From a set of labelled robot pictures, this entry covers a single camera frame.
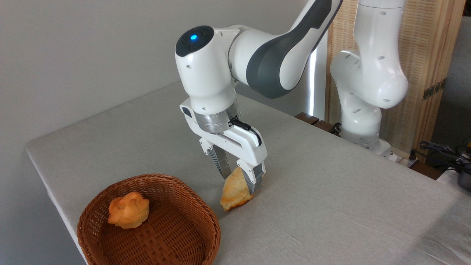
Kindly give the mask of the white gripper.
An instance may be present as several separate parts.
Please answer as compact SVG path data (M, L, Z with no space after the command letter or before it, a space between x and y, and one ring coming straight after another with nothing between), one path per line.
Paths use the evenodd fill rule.
M196 122L190 98L180 104L180 110L184 113L190 129L201 137L199 143L202 151L212 159L221 176L226 179L232 173L226 156L228 152L239 158L237 165L242 169L250 195L256 193L266 173L264 160L267 157L267 151L264 142L259 146L257 136L253 132L238 126L232 126L222 134L210 134L203 131Z

